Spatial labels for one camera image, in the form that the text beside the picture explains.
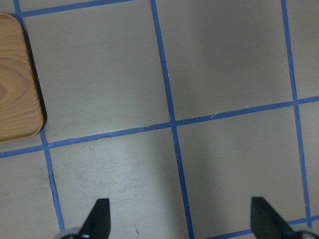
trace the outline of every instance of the white scratch mark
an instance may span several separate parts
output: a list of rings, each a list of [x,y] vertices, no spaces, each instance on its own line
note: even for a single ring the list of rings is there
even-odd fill
[[[215,115],[217,115],[217,113],[218,113],[218,111],[211,118],[213,118]]]

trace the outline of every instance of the grid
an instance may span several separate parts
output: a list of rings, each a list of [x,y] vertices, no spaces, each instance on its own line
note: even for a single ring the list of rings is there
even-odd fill
[[[75,9],[93,7],[93,6],[99,6],[99,5],[106,5],[106,4],[112,4],[117,2],[126,2],[126,1],[131,1],[131,0],[94,0],[94,1],[88,1],[83,3],[75,3],[75,4],[49,7],[49,8],[38,9],[38,10],[30,10],[30,11],[21,11],[19,0],[13,0],[13,4],[14,4],[14,10],[15,10],[14,16],[20,21],[20,23],[22,23],[22,19],[25,17],[50,14],[55,12],[68,11],[68,10],[75,10]],[[179,181],[180,181],[181,192],[182,192],[182,199],[184,203],[184,210],[185,210],[185,216],[186,216],[186,222],[187,222],[187,228],[188,228],[188,235],[190,239],[193,239],[194,233],[193,233],[193,227],[192,227],[192,221],[191,221],[190,207],[188,203],[182,156],[181,156],[180,147],[179,147],[177,127],[181,125],[186,125],[186,124],[193,124],[193,123],[199,123],[199,122],[210,121],[210,120],[224,119],[224,118],[229,118],[229,117],[234,117],[239,115],[252,114],[256,112],[269,111],[269,110],[286,108],[286,107],[293,107],[294,115],[295,115],[295,123],[296,123],[296,132],[297,132],[297,140],[298,140],[298,150],[299,150],[299,158],[300,158],[306,217],[298,219],[298,220],[290,221],[289,223],[290,224],[307,223],[309,227],[312,227],[312,222],[318,221],[319,215],[311,216],[299,105],[307,104],[311,102],[319,102],[319,96],[298,99],[297,88],[296,88],[295,77],[294,77],[294,63],[293,63],[293,55],[291,51],[289,20],[288,20],[286,0],[281,0],[281,6],[282,6],[282,17],[283,17],[283,23],[284,23],[286,47],[287,47],[287,56],[288,56],[287,61],[288,61],[289,71],[290,71],[290,82],[291,82],[293,100],[289,102],[280,102],[276,104],[263,105],[258,107],[246,108],[246,109],[235,110],[231,112],[225,112],[225,113],[219,113],[214,115],[207,115],[207,116],[201,116],[201,117],[183,119],[183,120],[175,119],[174,106],[173,106],[171,88],[169,83],[169,74],[168,74],[167,65],[166,65],[165,50],[164,50],[164,45],[163,45],[162,36],[161,36],[160,21],[159,21],[159,16],[157,11],[156,0],[150,0],[150,3],[151,3],[152,14],[153,14],[154,27],[155,27],[156,38],[158,43],[161,69],[162,69],[163,81],[164,81],[164,87],[165,87],[165,93],[166,93],[166,99],[167,99],[167,107],[168,107],[169,119],[170,119],[169,122],[154,124],[148,127],[130,128],[125,130],[112,131],[112,132],[100,133],[95,135],[88,135],[88,136],[78,137],[73,139],[64,139],[64,140],[51,142],[51,143],[47,142],[47,139],[45,136],[45,130],[42,129],[40,131],[40,138],[42,143],[41,145],[2,152],[0,153],[0,158],[10,157],[14,155],[21,155],[21,154],[26,154],[26,153],[36,152],[36,151],[44,152],[59,228],[60,230],[64,230],[65,227],[64,227],[62,212],[60,208],[58,193],[57,193],[57,189],[54,182],[54,175],[52,171],[52,161],[51,161],[49,149],[82,143],[82,142],[94,141],[100,138],[118,137],[122,135],[147,132],[147,131],[152,131],[157,129],[171,128],[174,149],[176,154]],[[252,233],[251,230],[244,230],[244,231],[239,231],[235,233],[211,237],[207,239],[227,239],[227,238],[233,238],[233,237],[242,236],[242,235],[248,235],[251,233]]]

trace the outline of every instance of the brown wooden cutting board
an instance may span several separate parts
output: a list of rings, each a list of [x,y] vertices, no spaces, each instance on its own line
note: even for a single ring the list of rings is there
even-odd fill
[[[22,28],[0,14],[0,142],[32,136],[43,123]]]

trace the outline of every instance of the black object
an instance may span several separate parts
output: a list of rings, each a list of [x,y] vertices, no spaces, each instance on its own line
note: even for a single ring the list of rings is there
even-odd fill
[[[61,239],[107,239],[111,231],[110,201],[98,199],[78,234]]]
[[[293,230],[263,197],[251,200],[250,227],[256,239],[319,239],[311,230]]]

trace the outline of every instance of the wood grain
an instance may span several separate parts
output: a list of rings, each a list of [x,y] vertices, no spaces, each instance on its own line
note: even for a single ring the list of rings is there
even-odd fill
[[[23,31],[0,14],[0,142],[32,136],[43,123]]]

